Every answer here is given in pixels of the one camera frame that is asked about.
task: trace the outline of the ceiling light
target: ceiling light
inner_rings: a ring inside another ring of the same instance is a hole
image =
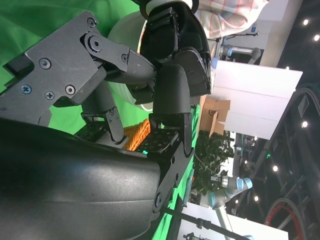
[[[307,121],[304,121],[302,124],[301,124],[301,127],[304,129],[306,127],[308,127],[308,122]]]

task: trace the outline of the dark ceiling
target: dark ceiling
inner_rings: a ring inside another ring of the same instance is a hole
[[[304,0],[280,57],[278,68],[303,71],[299,84],[318,83],[320,78],[320,0]]]
[[[264,161],[252,179],[253,190],[238,208],[240,217],[264,223],[274,201],[290,199],[298,206],[310,234],[308,239],[312,240],[320,238],[320,104],[315,100],[320,99],[320,39],[315,41],[315,35],[320,35],[320,0],[304,0],[277,66],[303,71],[303,75],[288,112],[269,141],[268,151],[261,147],[252,159],[255,162],[261,155]],[[304,86],[312,89],[316,97],[301,93]],[[300,116],[298,106],[304,96],[309,106]],[[302,129],[302,121],[308,121],[309,127]],[[274,165],[278,172],[273,172]],[[259,201],[255,202],[253,196],[259,196]],[[277,228],[287,215],[280,213],[271,225]],[[296,239],[293,221],[283,230],[289,232],[290,240]]]

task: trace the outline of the black plastic cover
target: black plastic cover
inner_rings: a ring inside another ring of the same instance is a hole
[[[139,152],[0,118],[4,240],[134,239],[150,227],[160,169]]]
[[[182,66],[164,65],[156,76],[153,113],[190,113],[190,93],[187,75]]]

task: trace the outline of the screw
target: screw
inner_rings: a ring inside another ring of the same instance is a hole
[[[162,202],[162,194],[161,194],[161,192],[158,192],[158,194],[156,195],[155,200],[154,200],[155,207],[156,208],[160,207],[161,202]]]
[[[49,69],[51,68],[51,62],[49,61],[49,59],[43,57],[39,60],[39,65],[41,68],[43,69]]]
[[[21,92],[23,92],[24,94],[29,94],[31,93],[31,87],[25,84],[21,87]]]
[[[69,95],[73,95],[73,94],[76,93],[76,89],[75,89],[75,87],[72,86],[72,85],[67,85],[67,86],[65,87],[65,92],[66,92],[67,94],[69,94]]]
[[[97,36],[92,36],[89,38],[89,47],[92,51],[99,53],[102,50],[101,40]]]
[[[88,25],[90,26],[90,28],[93,28],[96,25],[96,21],[92,18],[89,17],[86,22],[88,23]]]
[[[48,99],[48,100],[52,100],[55,98],[55,95],[52,91],[47,91],[45,94],[44,94],[45,98]]]
[[[121,59],[122,59],[122,61],[124,61],[126,63],[127,62],[127,55],[122,54]]]

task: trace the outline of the cardboard box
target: cardboard box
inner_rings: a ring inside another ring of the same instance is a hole
[[[209,132],[209,138],[212,134],[224,134],[225,122],[228,111],[230,110],[230,100],[217,100],[212,97],[202,96],[200,99],[199,130]]]

